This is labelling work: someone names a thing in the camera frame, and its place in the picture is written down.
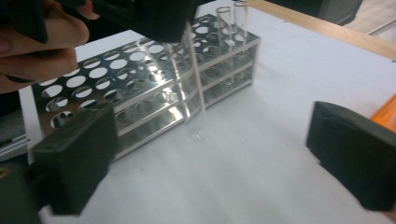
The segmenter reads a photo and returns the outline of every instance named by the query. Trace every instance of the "finger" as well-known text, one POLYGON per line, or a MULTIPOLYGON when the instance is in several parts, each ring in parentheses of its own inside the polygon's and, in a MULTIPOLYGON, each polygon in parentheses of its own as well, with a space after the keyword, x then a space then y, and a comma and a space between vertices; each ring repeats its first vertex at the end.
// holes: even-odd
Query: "finger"
POLYGON ((49 14, 51 18, 45 20, 49 36, 47 44, 38 43, 19 34, 9 24, 0 25, 1 42, 10 45, 10 48, 4 48, 0 44, 0 58, 47 49, 66 49, 88 41, 89 31, 84 22, 62 13, 57 8, 53 8, 49 14))
POLYGON ((34 82, 31 83, 18 83, 18 82, 13 82, 6 78, 3 74, 0 74, 0 94, 6 93, 6 92, 12 92, 12 91, 17 91, 22 88, 25 88, 27 86, 32 85, 34 82))
POLYGON ((91 0, 87 0, 87 3, 83 7, 78 7, 77 11, 81 16, 87 18, 88 20, 97 20, 99 15, 93 12, 93 4, 91 0))
POLYGON ((60 77, 77 68, 73 48, 58 49, 49 57, 20 55, 0 59, 0 73, 34 81, 60 77))

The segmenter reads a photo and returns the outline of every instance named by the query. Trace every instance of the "stainless steel rack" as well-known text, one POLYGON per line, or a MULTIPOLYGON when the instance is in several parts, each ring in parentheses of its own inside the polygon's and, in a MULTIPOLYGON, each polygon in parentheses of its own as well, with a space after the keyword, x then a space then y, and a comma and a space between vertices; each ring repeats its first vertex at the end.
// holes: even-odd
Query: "stainless steel rack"
MULTIPOLYGON (((217 18, 205 15, 192 24, 205 106, 251 85, 260 38, 234 36, 219 42, 217 18)), ((78 63, 78 69, 33 86, 44 135, 78 112, 103 103, 114 105, 120 139, 117 158, 177 126, 200 108, 199 90, 186 46, 143 38, 78 63)))

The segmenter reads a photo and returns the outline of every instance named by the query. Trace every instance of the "rack hole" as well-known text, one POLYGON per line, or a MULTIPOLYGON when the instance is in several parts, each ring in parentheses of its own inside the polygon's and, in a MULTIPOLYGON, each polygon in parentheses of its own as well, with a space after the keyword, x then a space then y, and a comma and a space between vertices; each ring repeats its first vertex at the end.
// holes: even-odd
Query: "rack hole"
POLYGON ((145 64, 146 64, 147 66, 152 66, 152 65, 155 65, 155 62, 152 61, 152 60, 145 60, 145 64))
POLYGON ((221 29, 221 32, 224 33, 225 35, 229 35, 231 33, 231 30, 229 27, 224 27, 221 29))
POLYGON ((207 23, 207 22, 209 22, 209 18, 208 18, 208 17, 202 17, 202 18, 200 19, 200 22, 202 22, 202 23, 207 23))
POLYGON ((106 53, 106 54, 103 56, 103 58, 104 58, 105 60, 107 60, 107 61, 110 61, 110 60, 114 60, 114 59, 118 58, 119 56, 120 56, 120 54, 119 54, 118 52, 116 52, 116 51, 111 51, 111 52, 109 52, 109 53, 106 53))
POLYGON ((149 78, 151 81, 154 81, 154 82, 162 81, 162 80, 164 80, 164 78, 165 78, 165 72, 164 72, 163 70, 156 70, 156 71, 153 71, 153 72, 151 72, 151 73, 149 74, 148 78, 149 78))
POLYGON ((153 54, 160 53, 161 51, 163 51, 163 46, 161 45, 153 45, 148 49, 148 52, 153 54))
POLYGON ((198 63, 201 63, 204 61, 204 56, 202 54, 196 53, 195 57, 196 57, 198 63))
POLYGON ((58 78, 54 78, 54 79, 51 79, 51 80, 39 82, 38 85, 40 85, 40 86, 49 86, 50 84, 56 82, 56 80, 58 80, 58 78))
POLYGON ((49 101, 46 105, 46 110, 48 112, 55 112, 60 110, 62 107, 66 106, 68 100, 64 97, 57 97, 51 101, 49 101))
POLYGON ((148 45, 152 45, 152 44, 154 44, 154 41, 150 40, 148 38, 144 38, 144 39, 141 39, 141 40, 138 41, 138 45, 146 45, 146 46, 148 46, 148 45))
POLYGON ((55 117, 50 122, 50 126, 52 128, 60 128, 66 124, 67 121, 69 121, 71 118, 73 118, 73 113, 70 111, 64 111, 55 117))
POLYGON ((106 68, 99 67, 99 68, 93 69, 88 76, 91 78, 99 78, 99 77, 104 76, 106 73, 107 73, 106 68))
POLYGON ((194 45, 196 48, 199 48, 199 47, 202 46, 202 43, 195 40, 193 45, 194 45))
POLYGON ((110 85, 111 85, 110 78, 102 78, 96 82, 95 87, 97 90, 101 91, 101 90, 108 88, 110 85))
POLYGON ((91 87, 81 87, 81 88, 76 89, 73 92, 73 96, 75 98, 82 99, 82 98, 89 96, 91 93, 92 93, 91 87))
POLYGON ((76 70, 74 70, 73 72, 64 75, 64 77, 72 77, 73 75, 77 74, 79 72, 80 68, 77 67, 76 70))
POLYGON ((96 105, 98 105, 98 102, 96 100, 88 100, 88 101, 82 103, 78 107, 78 110, 89 109, 89 108, 92 108, 93 106, 96 106, 96 105))
POLYGON ((217 33, 210 33, 206 36, 207 39, 211 40, 211 41, 216 41, 219 39, 219 34, 217 33))
POLYGON ((209 78, 216 78, 219 76, 219 70, 216 68, 208 68, 205 70, 205 75, 209 78))
POLYGON ((84 76, 72 77, 69 80, 67 80, 66 86, 68 88, 79 87, 85 82, 86 79, 87 78, 85 78, 84 76))
POLYGON ((177 53, 178 53, 178 54, 184 54, 184 49, 179 49, 179 50, 177 51, 177 53))
POLYGON ((218 21, 213 21, 210 23, 210 26, 212 28, 218 29, 219 28, 219 22, 218 21))
POLYGON ((169 99, 170 99, 169 92, 166 91, 159 92, 155 95, 155 100, 161 104, 168 102, 169 99))
POLYGON ((105 94, 105 100, 116 102, 123 98, 121 90, 111 90, 105 94))
POLYGON ((203 35, 203 34, 207 34, 207 32, 209 32, 209 29, 206 26, 202 26, 202 27, 197 28, 195 30, 195 32, 203 35))
POLYGON ((176 63, 176 67, 178 68, 178 70, 180 71, 185 71, 187 68, 187 65, 183 62, 177 62, 176 63))
POLYGON ((131 54, 129 59, 133 62, 140 62, 146 57, 146 53, 142 51, 137 51, 131 54))
POLYGON ((124 51, 125 53, 131 53, 136 49, 136 45, 127 45, 123 47, 121 50, 124 51))
POLYGON ((126 89, 129 91, 140 91, 145 87, 145 85, 145 80, 135 79, 126 84, 126 89))
POLYGON ((233 65, 229 62, 222 62, 219 64, 219 68, 223 69, 224 71, 230 71, 233 68, 233 65))
POLYGON ((117 78, 119 80, 125 80, 131 74, 136 74, 136 70, 134 70, 132 68, 125 68, 117 73, 117 78))
POLYGON ((163 61, 167 61, 167 60, 168 60, 168 57, 166 56, 166 53, 162 53, 162 54, 160 55, 160 59, 163 60, 163 61))
POLYGON ((215 46, 209 46, 204 48, 203 53, 207 54, 208 56, 215 56, 220 54, 220 49, 215 46))
POLYGON ((147 114, 152 109, 152 102, 150 101, 142 101, 136 104, 135 106, 136 112, 139 114, 147 114))
POLYGON ((125 67, 125 65, 126 65, 127 63, 128 63, 128 62, 127 62, 126 60, 118 59, 118 60, 116 60, 116 61, 114 61, 114 62, 112 62, 112 63, 110 64, 110 68, 112 68, 112 69, 120 69, 120 68, 125 67))
POLYGON ((85 62, 82 66, 84 68, 94 68, 97 65, 99 65, 100 60, 99 59, 90 59, 87 62, 85 62))
POLYGON ((119 124, 129 124, 132 122, 131 117, 125 111, 121 111, 119 114, 116 115, 116 121, 119 124))
POLYGON ((61 93, 62 89, 63 87, 61 85, 53 85, 43 90, 41 96, 44 98, 52 98, 61 93))
POLYGON ((235 36, 235 40, 239 41, 239 42, 242 42, 242 41, 245 41, 245 38, 242 35, 236 35, 235 36))

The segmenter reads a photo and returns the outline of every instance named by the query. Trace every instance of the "glass test tube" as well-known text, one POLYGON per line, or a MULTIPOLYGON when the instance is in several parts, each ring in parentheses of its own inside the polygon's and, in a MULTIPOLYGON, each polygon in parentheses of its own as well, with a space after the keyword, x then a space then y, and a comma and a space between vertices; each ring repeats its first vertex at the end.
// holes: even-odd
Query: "glass test tube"
POLYGON ((233 3, 234 38, 243 38, 244 45, 248 37, 248 1, 233 3))
POLYGON ((184 126, 193 141, 201 142, 206 138, 206 112, 191 25, 186 25, 180 43, 164 46, 175 69, 176 79, 182 80, 177 83, 176 91, 183 104, 184 126))
POLYGON ((231 8, 218 7, 216 14, 218 16, 219 45, 221 47, 231 47, 233 45, 232 26, 231 26, 231 8))

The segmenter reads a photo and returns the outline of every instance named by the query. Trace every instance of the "orange object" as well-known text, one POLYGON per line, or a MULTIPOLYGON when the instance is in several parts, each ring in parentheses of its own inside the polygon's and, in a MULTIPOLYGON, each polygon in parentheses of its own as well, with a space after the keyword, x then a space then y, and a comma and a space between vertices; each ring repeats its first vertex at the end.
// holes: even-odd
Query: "orange object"
POLYGON ((396 132, 396 94, 373 114, 371 120, 396 132))

